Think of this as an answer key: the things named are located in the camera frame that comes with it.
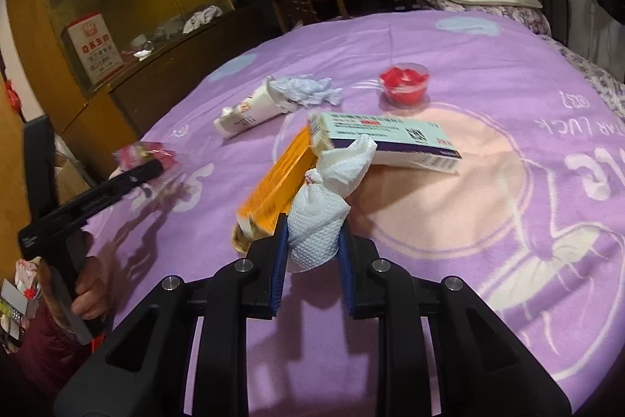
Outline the maroon sleeve forearm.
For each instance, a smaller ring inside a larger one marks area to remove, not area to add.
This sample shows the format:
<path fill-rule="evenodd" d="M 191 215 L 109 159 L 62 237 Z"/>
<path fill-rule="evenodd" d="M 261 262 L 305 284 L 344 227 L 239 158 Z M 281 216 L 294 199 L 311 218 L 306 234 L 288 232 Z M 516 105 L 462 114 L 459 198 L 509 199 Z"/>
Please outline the maroon sleeve forearm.
<path fill-rule="evenodd" d="M 20 396 L 37 396 L 51 404 L 91 354 L 92 347 L 61 328 L 43 302 L 16 353 L 2 351 L 1 374 L 6 387 Z"/>

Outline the left hand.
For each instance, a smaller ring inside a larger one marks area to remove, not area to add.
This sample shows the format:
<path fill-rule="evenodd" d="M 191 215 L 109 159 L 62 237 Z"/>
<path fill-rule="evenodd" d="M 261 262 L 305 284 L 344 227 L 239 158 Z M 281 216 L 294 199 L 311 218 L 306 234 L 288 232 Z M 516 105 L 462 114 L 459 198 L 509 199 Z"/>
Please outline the left hand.
<path fill-rule="evenodd" d="M 43 300 L 54 322 L 59 327 L 70 330 L 70 322 L 64 315 L 54 292 L 51 269 L 43 258 L 38 264 L 37 278 Z M 95 256 L 88 256 L 85 259 L 77 277 L 75 292 L 76 299 L 71 304 L 71 311 L 81 319 L 94 320 L 108 313 L 111 297 L 108 277 L 100 259 Z"/>

